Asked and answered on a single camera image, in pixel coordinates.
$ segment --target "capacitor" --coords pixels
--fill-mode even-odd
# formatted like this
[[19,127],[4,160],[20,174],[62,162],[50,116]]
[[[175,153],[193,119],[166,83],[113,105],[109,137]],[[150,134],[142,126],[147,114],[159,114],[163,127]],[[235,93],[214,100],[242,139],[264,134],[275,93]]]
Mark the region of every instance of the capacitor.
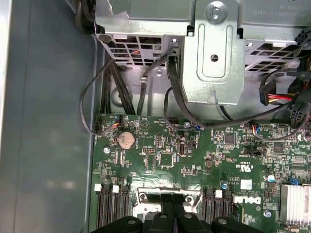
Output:
[[118,136],[118,145],[122,149],[131,149],[136,142],[135,135],[132,132],[125,131]]
[[274,177],[274,175],[269,175],[267,178],[267,181],[270,183],[273,183],[276,180],[276,178]]
[[220,181],[219,184],[220,184],[220,187],[224,190],[228,188],[228,184],[226,181]]
[[274,182],[276,179],[271,173],[264,174],[263,178],[268,182]]

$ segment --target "integrated circuit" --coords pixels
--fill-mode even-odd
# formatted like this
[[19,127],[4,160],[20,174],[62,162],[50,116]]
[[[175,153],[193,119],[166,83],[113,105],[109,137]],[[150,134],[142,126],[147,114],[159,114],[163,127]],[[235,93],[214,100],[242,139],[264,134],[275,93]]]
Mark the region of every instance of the integrated circuit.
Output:
[[283,142],[275,142],[273,144],[273,153],[281,154],[284,150],[284,143]]
[[235,136],[232,133],[225,134],[225,144],[234,145]]
[[173,167],[174,163],[172,154],[161,153],[159,155],[159,166]]

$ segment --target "microchip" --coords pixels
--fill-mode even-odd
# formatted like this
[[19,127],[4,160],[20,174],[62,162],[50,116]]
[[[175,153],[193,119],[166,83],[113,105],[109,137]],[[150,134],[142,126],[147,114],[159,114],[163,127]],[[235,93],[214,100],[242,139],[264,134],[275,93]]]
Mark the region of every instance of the microchip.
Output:
[[213,166],[213,161],[211,161],[211,160],[206,160],[206,161],[205,161],[205,166],[206,166],[206,167],[212,167],[212,166]]
[[234,141],[235,141],[234,134],[231,133],[225,134],[225,144],[234,145]]
[[284,150],[284,143],[282,142],[275,142],[273,144],[273,153],[281,154]]
[[159,166],[173,167],[173,156],[171,154],[160,154]]

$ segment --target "cable connector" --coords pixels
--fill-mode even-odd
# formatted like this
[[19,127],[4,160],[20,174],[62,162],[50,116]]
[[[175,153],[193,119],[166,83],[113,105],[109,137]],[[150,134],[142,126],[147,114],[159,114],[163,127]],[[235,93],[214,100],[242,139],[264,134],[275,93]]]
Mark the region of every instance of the cable connector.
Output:
[[271,82],[259,88],[260,102],[265,106],[268,106],[269,104],[269,94],[276,94],[276,81],[275,80],[272,80]]
[[140,81],[141,83],[147,83],[147,82],[148,82],[148,78],[145,77],[145,76],[140,76],[140,77],[139,77],[139,81]]
[[311,43],[311,27],[304,28],[295,38],[298,46],[310,45]]
[[297,97],[297,100],[292,105],[291,113],[291,127],[296,128],[305,116],[310,114],[311,108],[311,90],[302,90]]

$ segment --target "heatsink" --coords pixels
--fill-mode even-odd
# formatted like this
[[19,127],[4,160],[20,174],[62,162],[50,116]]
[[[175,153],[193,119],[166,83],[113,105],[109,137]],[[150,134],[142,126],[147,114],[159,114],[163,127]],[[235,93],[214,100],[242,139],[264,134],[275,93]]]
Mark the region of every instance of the heatsink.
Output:
[[311,186],[283,184],[280,204],[281,221],[288,225],[311,225]]

